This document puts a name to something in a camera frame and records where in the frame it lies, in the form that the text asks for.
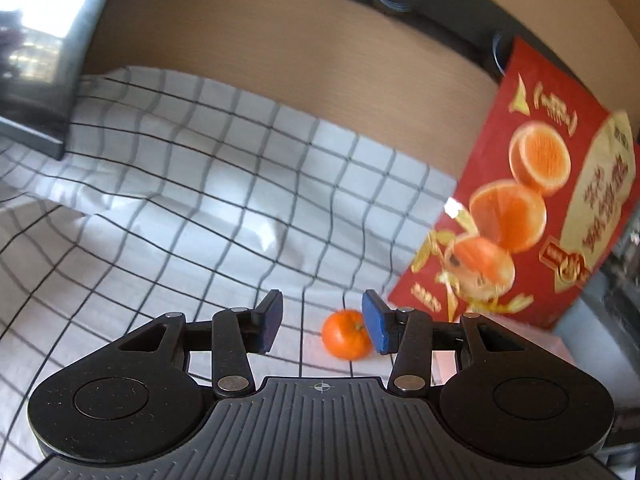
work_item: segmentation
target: printed fruit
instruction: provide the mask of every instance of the printed fruit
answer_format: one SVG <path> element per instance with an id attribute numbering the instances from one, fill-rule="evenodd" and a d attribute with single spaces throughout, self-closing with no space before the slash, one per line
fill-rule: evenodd
<path id="1" fill-rule="evenodd" d="M 463 294 L 481 301 L 508 292 L 516 277 L 510 254 L 491 240 L 474 235 L 463 235 L 449 244 L 444 268 L 458 279 Z"/>
<path id="2" fill-rule="evenodd" d="M 469 212 L 479 233 L 510 253 L 532 248 L 546 226 L 540 193 L 513 180 L 496 180 L 476 190 Z"/>
<path id="3" fill-rule="evenodd" d="M 542 196 L 553 195 L 571 173 L 564 140 L 545 123 L 526 123 L 515 131 L 509 144 L 509 165 L 517 182 Z"/>
<path id="4" fill-rule="evenodd" d="M 331 314 L 322 326 L 322 342 L 329 354 L 349 361 L 366 357 L 372 348 L 364 318 L 357 310 Z"/>

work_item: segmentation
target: red bag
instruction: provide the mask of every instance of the red bag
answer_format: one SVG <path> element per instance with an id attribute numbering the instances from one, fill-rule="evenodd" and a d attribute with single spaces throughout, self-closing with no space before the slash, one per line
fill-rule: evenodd
<path id="1" fill-rule="evenodd" d="M 458 187 L 389 300 L 551 327 L 620 236 L 637 158 L 624 112 L 516 40 Z"/>

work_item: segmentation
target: grid pattern cloth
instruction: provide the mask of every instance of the grid pattern cloth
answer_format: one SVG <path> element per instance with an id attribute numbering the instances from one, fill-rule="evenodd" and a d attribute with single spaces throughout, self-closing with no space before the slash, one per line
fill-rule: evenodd
<path id="1" fill-rule="evenodd" d="M 42 459 L 42 380 L 154 317 L 208 320 L 284 295 L 263 377 L 388 378 L 389 356 L 322 348 L 326 317 L 383 296 L 455 188 L 402 153 L 212 80 L 130 67 L 86 78 L 68 154 L 0 139 L 0 478 Z M 210 354 L 190 373 L 210 380 Z"/>

